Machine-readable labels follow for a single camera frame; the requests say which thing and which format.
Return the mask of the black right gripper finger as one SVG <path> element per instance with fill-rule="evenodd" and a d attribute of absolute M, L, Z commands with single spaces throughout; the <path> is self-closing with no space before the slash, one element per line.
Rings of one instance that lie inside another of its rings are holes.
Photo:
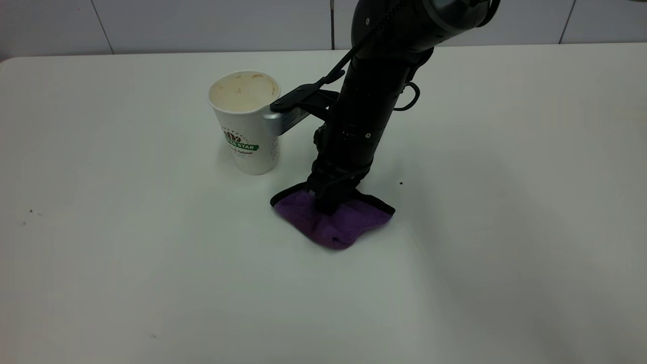
<path fill-rule="evenodd" d="M 324 201 L 327 196 L 327 176 L 325 174 L 311 174 L 306 180 L 306 189 L 317 201 Z"/>
<path fill-rule="evenodd" d="M 331 216 L 340 205 L 351 200 L 353 196 L 354 190 L 326 190 L 323 194 L 323 213 Z"/>

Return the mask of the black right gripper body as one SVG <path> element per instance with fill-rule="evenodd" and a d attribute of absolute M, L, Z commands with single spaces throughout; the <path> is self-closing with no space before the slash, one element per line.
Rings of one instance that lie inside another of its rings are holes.
<path fill-rule="evenodd" d="M 315 131 L 314 143 L 317 158 L 310 174 L 325 174 L 328 190 L 353 190 L 374 161 L 378 130 L 326 123 Z"/>

